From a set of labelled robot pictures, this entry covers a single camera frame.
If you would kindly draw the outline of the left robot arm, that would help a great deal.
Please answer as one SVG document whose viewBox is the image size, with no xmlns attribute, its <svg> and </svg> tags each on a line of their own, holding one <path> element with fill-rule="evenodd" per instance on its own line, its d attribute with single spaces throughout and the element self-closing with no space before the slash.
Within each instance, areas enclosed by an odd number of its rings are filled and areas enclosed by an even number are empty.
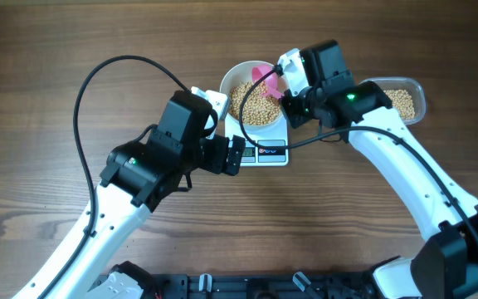
<svg viewBox="0 0 478 299">
<path fill-rule="evenodd" d="M 214 133 L 227 113 L 228 96 L 176 91 L 146 143 L 131 140 L 110 152 L 94 197 L 76 224 L 18 298 L 85 298 L 94 280 L 162 199 L 187 192 L 197 168 L 237 174 L 245 142 Z"/>
</svg>

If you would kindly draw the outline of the pink plastic measuring scoop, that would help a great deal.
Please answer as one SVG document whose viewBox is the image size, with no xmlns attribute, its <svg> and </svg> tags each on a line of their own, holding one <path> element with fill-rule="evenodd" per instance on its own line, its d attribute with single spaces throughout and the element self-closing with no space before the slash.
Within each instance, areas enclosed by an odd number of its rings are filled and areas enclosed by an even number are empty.
<svg viewBox="0 0 478 299">
<path fill-rule="evenodd" d="M 252 82 L 256 83 L 263 76 L 268 74 L 273 69 L 272 64 L 259 64 L 254 66 L 251 70 Z M 279 78 L 278 75 L 274 72 L 271 73 L 262 83 L 261 83 L 263 96 L 272 96 L 276 99 L 280 99 L 283 94 L 279 90 Z"/>
</svg>

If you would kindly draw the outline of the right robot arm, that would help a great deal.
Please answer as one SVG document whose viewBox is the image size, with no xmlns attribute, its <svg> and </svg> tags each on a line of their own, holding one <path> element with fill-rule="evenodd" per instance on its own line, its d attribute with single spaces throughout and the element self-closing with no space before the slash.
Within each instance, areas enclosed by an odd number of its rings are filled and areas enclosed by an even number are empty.
<svg viewBox="0 0 478 299">
<path fill-rule="evenodd" d="M 478 292 L 478 199 L 418 143 L 383 89 L 356 83 L 336 41 L 293 49 L 278 61 L 292 127 L 318 120 L 367 158 L 412 215 L 424 245 L 376 267 L 384 298 L 465 298 Z"/>
</svg>

